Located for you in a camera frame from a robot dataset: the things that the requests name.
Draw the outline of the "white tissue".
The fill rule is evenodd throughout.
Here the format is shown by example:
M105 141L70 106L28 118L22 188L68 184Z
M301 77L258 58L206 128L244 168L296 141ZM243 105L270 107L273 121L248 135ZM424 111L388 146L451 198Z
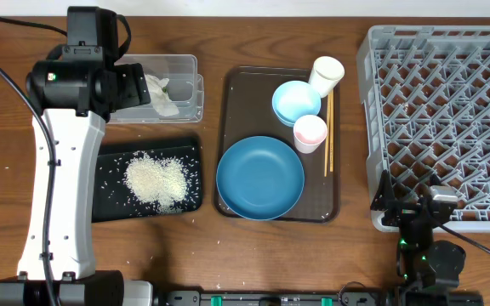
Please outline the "white tissue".
M151 105L159 116L170 117L179 114L178 107L168 96L168 78L146 74L146 84L151 97Z

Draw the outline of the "pink plastic cup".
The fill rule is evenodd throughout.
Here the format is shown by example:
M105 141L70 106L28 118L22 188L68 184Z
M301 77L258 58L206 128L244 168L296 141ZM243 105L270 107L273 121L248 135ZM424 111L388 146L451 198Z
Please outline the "pink plastic cup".
M319 116L302 116L293 125L294 147L300 153L314 152L327 136L327 123Z

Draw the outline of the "dark blue plate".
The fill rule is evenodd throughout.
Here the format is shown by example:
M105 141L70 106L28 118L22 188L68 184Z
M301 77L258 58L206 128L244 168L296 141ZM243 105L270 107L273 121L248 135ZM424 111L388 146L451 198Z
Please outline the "dark blue plate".
M298 203L305 188L305 170L286 143L253 136L237 141L222 155L216 186L221 200L238 216L272 220Z

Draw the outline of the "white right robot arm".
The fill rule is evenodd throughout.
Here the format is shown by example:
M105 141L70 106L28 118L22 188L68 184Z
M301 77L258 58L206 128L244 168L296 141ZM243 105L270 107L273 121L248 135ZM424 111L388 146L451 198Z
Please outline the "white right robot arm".
M435 228L449 221L457 201L454 190L443 186L435 174L430 176L430 185L417 202L399 200L390 173L382 172L370 210L382 213L382 225L399 229L396 272L404 282L388 290L381 305L459 304L460 298L451 291L459 286L465 251L450 241L436 241L433 236Z

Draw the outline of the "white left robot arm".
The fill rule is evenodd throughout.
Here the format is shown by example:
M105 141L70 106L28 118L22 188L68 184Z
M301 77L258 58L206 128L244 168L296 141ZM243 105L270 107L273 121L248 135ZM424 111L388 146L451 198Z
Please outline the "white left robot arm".
M122 64L126 19L71 7L67 41L38 61L22 98L32 111L36 171L26 244L0 305L148 305L153 287L99 270L92 242L94 177L111 114L150 102L139 64Z

